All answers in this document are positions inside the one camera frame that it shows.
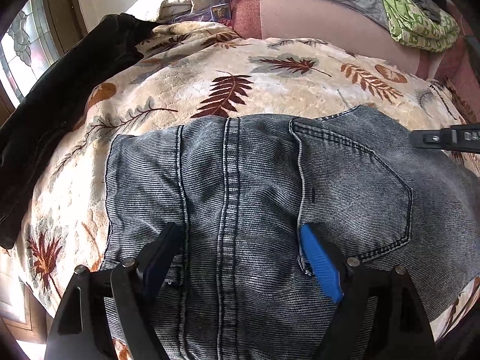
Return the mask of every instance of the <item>blanket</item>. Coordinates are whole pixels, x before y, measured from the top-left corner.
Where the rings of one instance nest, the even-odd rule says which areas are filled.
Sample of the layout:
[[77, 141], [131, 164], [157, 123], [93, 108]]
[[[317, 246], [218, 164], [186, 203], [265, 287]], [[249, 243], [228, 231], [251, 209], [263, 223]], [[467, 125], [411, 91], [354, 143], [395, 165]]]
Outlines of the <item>blanket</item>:
[[[21, 279], [54, 315], [78, 264], [98, 270], [106, 249], [105, 165], [117, 134], [140, 135], [205, 115], [280, 113], [309, 118], [359, 104], [413, 130], [465, 121], [450, 92], [385, 61], [318, 39], [241, 39], [212, 22], [160, 25], [137, 45], [145, 57], [98, 85], [85, 113], [40, 176], [11, 251]], [[480, 174], [480, 157], [447, 153]], [[473, 280], [435, 321], [435, 338], [475, 303]], [[116, 343], [119, 353], [127, 351]]]
[[460, 34], [453, 17], [440, 9], [440, 24], [434, 23], [412, 0], [383, 0], [392, 38], [406, 46], [443, 52]]

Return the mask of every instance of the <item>striped denim fabric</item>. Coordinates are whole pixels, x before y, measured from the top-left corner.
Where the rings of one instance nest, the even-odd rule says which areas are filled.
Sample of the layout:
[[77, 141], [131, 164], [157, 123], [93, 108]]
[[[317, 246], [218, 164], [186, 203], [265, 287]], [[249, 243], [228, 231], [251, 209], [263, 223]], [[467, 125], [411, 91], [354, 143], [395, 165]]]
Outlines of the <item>striped denim fabric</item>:
[[[430, 320], [480, 271], [479, 180], [441, 151], [412, 148], [404, 127], [369, 107], [316, 120], [204, 117], [118, 136], [106, 189], [102, 269], [167, 222], [183, 229], [150, 316], [172, 359], [311, 358], [335, 306], [299, 246], [306, 222], [370, 267], [404, 265]], [[374, 308], [372, 299], [353, 359]]]

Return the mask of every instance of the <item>screw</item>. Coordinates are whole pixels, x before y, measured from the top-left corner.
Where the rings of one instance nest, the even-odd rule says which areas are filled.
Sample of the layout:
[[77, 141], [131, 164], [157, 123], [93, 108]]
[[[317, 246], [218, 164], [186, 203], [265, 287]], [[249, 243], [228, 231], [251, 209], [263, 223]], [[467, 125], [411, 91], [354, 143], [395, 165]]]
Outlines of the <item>screw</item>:
[[135, 263], [136, 261], [133, 257], [127, 257], [121, 262], [122, 266], [125, 268], [130, 268], [131, 266], [134, 266]]
[[359, 266], [360, 265], [360, 260], [356, 257], [348, 257], [346, 260], [346, 263], [349, 266]]
[[395, 272], [397, 272], [399, 275], [404, 275], [407, 273], [407, 270], [405, 269], [405, 267], [401, 266], [401, 265], [397, 265], [395, 267]]
[[81, 275], [82, 273], [87, 272], [87, 271], [88, 271], [88, 268], [84, 265], [77, 265], [74, 269], [74, 272], [77, 275]]

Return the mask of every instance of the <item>green cloth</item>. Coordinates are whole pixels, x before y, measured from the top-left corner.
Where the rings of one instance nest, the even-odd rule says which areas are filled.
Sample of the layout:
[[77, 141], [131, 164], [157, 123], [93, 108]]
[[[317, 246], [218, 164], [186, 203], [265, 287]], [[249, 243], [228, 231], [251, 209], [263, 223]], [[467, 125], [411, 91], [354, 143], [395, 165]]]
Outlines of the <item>green cloth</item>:
[[458, 39], [460, 28], [453, 17], [440, 10], [434, 23], [412, 0], [383, 0], [392, 38], [406, 46], [443, 52]]

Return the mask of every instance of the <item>back pocket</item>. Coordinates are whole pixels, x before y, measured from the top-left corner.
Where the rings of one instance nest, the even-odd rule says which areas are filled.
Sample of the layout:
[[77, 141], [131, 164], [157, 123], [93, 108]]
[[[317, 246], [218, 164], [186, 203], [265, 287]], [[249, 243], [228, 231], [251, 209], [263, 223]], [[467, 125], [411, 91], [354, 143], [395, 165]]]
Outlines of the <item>back pocket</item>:
[[302, 178], [298, 228], [316, 223], [326, 240], [361, 261], [410, 240], [412, 190], [375, 152], [314, 120], [297, 118], [290, 132]]

